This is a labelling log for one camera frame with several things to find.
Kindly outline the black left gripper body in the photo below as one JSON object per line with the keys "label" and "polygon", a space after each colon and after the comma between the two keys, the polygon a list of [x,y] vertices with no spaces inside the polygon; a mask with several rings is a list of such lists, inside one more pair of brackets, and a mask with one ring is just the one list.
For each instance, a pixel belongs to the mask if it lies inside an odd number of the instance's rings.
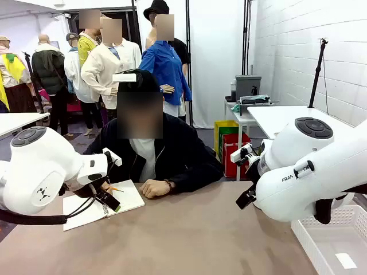
{"label": "black left gripper body", "polygon": [[[91,182],[91,185],[94,187],[96,193],[98,194],[100,191],[104,191],[103,189],[101,189],[101,185],[104,182],[107,182],[107,177],[102,177],[100,179],[94,180],[93,182]],[[81,197],[81,198],[88,198],[88,197],[92,197],[93,196],[93,191],[90,188],[89,184],[86,185],[82,185],[81,183],[79,183],[77,181],[77,178],[71,178],[68,181],[66,181],[66,188],[68,191],[76,194],[77,196]]]}

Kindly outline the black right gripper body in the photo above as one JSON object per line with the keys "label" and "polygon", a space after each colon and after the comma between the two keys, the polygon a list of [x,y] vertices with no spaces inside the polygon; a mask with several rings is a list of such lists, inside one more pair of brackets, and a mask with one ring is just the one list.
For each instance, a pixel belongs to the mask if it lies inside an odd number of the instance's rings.
{"label": "black right gripper body", "polygon": [[258,171],[259,161],[260,161],[259,156],[253,156],[248,159],[248,168],[246,170],[246,176],[247,179],[251,181],[254,186],[256,186],[258,180],[260,179],[260,174]]}

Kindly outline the person's left hand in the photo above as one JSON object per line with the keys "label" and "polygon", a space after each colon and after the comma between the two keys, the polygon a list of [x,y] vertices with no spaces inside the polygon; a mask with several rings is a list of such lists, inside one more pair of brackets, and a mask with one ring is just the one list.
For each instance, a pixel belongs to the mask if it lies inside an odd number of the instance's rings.
{"label": "person's left hand", "polygon": [[148,179],[140,187],[140,190],[146,198],[152,199],[168,194],[170,192],[170,185],[166,181]]}

